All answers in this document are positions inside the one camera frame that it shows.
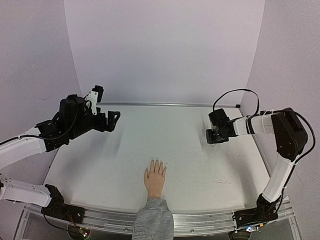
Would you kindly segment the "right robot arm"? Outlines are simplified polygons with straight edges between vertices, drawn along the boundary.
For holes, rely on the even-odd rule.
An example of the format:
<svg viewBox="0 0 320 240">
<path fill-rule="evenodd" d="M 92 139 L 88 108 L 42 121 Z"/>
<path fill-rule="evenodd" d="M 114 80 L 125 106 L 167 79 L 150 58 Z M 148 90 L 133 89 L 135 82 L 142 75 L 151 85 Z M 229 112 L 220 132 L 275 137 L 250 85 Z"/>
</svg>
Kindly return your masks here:
<svg viewBox="0 0 320 240">
<path fill-rule="evenodd" d="M 220 108 L 209 113 L 208 117 L 211 128 L 206 130 L 206 141 L 211 145 L 239 136 L 274 135 L 277 161 L 261 196 L 269 203 L 276 202 L 308 141 L 307 132 L 297 114 L 293 109 L 285 108 L 230 119 Z"/>
</svg>

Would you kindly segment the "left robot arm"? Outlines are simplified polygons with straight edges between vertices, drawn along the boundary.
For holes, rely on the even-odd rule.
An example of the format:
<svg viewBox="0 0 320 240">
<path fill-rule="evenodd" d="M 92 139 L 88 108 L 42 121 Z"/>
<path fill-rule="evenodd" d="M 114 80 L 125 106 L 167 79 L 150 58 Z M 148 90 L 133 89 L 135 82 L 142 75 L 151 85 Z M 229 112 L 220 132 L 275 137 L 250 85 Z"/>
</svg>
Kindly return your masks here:
<svg viewBox="0 0 320 240">
<path fill-rule="evenodd" d="M 101 93 L 97 91 L 90 91 L 86 97 L 68 95 L 60 101 L 59 111 L 52 119 L 0 143 L 0 167 L 3 169 L 27 157 L 57 150 L 91 130 L 112 132 L 121 113 L 102 112 L 97 107 L 100 101 Z M 51 185 L 36 185 L 1 175 L 0 198 L 47 207 L 58 219 L 68 213 L 67 206 L 61 202 L 64 199 Z"/>
</svg>

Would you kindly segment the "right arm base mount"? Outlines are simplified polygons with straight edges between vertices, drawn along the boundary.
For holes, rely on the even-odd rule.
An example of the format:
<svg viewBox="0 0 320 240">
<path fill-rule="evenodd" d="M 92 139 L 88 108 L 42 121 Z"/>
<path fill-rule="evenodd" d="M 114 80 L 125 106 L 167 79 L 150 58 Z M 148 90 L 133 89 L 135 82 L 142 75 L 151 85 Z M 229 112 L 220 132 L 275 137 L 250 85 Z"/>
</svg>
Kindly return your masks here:
<svg viewBox="0 0 320 240">
<path fill-rule="evenodd" d="M 267 214 L 260 214 L 256 208 L 250 208 L 236 211 L 232 218 L 235 220 L 236 229 L 241 230 L 277 220 L 278 212 L 273 209 Z"/>
</svg>

